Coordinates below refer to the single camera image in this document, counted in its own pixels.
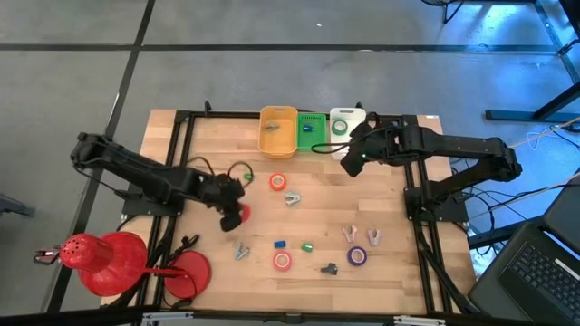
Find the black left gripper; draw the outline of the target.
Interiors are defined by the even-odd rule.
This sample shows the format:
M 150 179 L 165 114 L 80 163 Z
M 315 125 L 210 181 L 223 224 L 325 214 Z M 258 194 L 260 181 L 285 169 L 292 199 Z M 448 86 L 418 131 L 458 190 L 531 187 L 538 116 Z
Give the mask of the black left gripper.
M 244 195 L 241 182 L 226 174 L 203 177 L 198 186 L 200 202 L 215 208 L 222 215 L 220 227 L 224 232 L 230 232 L 242 224 L 239 214 L 242 205 L 240 198 Z

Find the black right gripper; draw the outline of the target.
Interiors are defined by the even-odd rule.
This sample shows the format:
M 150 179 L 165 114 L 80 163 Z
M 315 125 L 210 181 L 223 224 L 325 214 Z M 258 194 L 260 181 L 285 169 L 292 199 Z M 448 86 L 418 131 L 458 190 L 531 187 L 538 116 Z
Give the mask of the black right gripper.
M 369 122 L 362 122 L 351 132 L 348 151 L 340 164 L 350 177 L 357 177 L 363 166 L 370 161 L 384 157 L 386 150 L 386 134 L 392 129 L 390 125 L 372 127 Z

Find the pink tape roll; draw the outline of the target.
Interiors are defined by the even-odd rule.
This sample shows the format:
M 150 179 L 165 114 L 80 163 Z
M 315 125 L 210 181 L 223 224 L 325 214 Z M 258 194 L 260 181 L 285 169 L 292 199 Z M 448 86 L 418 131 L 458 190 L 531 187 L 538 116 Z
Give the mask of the pink tape roll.
M 273 257 L 273 264 L 278 271 L 287 271 L 292 266 L 292 256 L 286 251 L 278 251 Z

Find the purple tape roll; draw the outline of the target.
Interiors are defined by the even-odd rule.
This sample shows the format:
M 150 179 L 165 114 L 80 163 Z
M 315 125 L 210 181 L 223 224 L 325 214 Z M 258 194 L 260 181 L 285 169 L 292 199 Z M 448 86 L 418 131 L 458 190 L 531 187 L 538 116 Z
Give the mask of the purple tape roll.
M 362 266 L 367 262 L 368 254 L 360 246 L 354 246 L 347 253 L 347 260 L 352 266 Z

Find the white plastic bin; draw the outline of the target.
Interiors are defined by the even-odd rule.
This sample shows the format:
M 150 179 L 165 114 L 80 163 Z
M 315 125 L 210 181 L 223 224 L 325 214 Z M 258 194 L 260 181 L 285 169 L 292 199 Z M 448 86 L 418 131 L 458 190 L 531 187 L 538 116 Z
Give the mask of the white plastic bin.
M 333 108 L 330 110 L 330 142 L 331 143 L 348 143 L 352 137 L 350 133 L 366 118 L 366 111 L 360 108 Z M 336 136 L 331 131 L 331 125 L 334 120 L 342 119 L 348 123 L 348 131 L 342 136 Z

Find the green plastic basket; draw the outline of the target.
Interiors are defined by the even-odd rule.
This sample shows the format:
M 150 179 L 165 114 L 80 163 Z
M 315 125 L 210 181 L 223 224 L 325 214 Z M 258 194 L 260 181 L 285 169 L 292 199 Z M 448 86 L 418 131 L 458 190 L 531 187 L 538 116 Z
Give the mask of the green plastic basket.
M 310 124 L 312 132 L 304 132 L 303 126 Z M 327 136 L 326 116 L 321 113 L 299 113 L 297 116 L 297 148 L 300 151 L 310 151 L 315 144 L 325 143 Z

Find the yellow plastic bin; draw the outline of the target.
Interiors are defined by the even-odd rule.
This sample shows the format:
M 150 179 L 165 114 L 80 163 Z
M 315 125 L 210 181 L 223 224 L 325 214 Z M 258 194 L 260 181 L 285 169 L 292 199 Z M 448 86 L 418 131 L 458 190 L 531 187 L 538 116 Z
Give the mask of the yellow plastic bin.
M 266 106 L 260 111 L 258 147 L 267 158 L 291 158 L 297 150 L 298 111 L 291 106 Z M 280 128 L 266 131 L 269 120 L 275 120 Z

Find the red desk lamp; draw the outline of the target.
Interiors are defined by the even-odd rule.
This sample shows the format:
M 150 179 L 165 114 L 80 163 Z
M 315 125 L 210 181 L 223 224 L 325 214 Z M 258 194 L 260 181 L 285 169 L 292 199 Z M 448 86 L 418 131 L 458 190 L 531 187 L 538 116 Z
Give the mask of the red desk lamp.
M 128 291 L 146 274 L 164 278 L 167 291 L 179 299 L 193 299 L 204 292 L 212 271 L 207 257 L 193 250 L 179 250 L 162 267 L 148 267 L 148 248 L 131 232 L 112 232 L 103 236 L 78 234 L 62 245 L 38 250 L 37 264 L 57 261 L 75 270 L 90 292 L 109 297 Z

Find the black desk leg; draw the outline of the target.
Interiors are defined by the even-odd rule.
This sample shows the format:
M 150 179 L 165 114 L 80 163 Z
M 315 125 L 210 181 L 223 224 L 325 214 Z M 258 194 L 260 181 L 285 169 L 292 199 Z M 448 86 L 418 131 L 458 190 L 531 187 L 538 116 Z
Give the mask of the black desk leg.
M 565 106 L 580 98 L 580 81 L 554 97 L 538 110 L 486 110 L 487 120 L 564 123 L 580 117 L 580 113 L 560 113 Z

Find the grey chair foot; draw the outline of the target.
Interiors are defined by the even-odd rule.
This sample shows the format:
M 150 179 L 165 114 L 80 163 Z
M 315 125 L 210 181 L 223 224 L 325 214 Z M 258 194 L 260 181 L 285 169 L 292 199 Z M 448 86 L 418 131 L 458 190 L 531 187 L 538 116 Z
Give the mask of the grey chair foot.
M 0 194 L 0 216 L 3 213 L 14 213 L 20 216 L 32 216 L 35 210 L 24 203 Z

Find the black laptop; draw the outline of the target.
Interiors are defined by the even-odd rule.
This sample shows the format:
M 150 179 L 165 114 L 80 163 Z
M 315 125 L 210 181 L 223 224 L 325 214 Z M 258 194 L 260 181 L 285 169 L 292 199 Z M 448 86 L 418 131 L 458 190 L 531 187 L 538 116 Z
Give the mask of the black laptop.
M 518 228 L 468 297 L 496 318 L 580 326 L 580 175 Z

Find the black table frame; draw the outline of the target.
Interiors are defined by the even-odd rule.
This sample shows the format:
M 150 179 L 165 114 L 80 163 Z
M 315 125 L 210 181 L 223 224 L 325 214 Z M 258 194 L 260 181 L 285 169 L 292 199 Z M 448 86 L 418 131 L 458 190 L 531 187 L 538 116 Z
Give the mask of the black table frame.
M 189 162 L 196 168 L 241 175 L 248 168 L 255 181 L 245 202 L 250 219 L 236 230 L 221 231 L 218 214 L 188 202 L 178 217 L 139 216 L 128 229 L 144 240 L 169 237 L 171 247 L 185 235 L 199 235 L 196 250 L 211 265 L 207 289 L 191 304 L 198 318 L 281 320 L 286 322 L 372 320 L 390 315 L 423 315 L 454 311 L 417 250 L 416 226 L 406 213 L 403 190 L 423 175 L 442 179 L 450 174 L 445 158 L 431 158 L 423 167 L 392 168 L 369 164 L 356 178 L 323 155 L 299 152 L 289 159 L 266 158 L 258 147 L 259 116 L 255 112 L 154 110 L 140 152 L 158 161 Z M 269 178 L 283 174 L 281 191 Z M 301 201 L 285 203 L 285 193 Z M 358 229 L 348 243 L 342 227 Z M 368 229 L 382 232 L 370 246 Z M 284 240 L 285 248 L 274 242 Z M 237 243 L 250 253 L 236 261 Z M 312 244 L 311 253 L 301 249 Z M 362 266 L 352 266 L 347 253 L 354 246 L 368 254 Z M 274 267 L 278 251 L 292 256 L 287 271 Z M 320 269 L 334 263 L 337 275 Z

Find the silver aluminium bracket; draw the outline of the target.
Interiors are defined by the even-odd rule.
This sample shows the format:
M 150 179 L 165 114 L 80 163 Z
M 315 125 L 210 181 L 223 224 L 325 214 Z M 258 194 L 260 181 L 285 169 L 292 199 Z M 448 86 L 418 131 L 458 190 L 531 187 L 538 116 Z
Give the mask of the silver aluminium bracket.
M 146 326 L 159 326 L 162 321 L 180 321 L 193 318 L 193 312 L 146 312 L 142 315 L 141 321 Z
M 394 326 L 446 326 L 446 321 L 426 317 L 394 316 Z

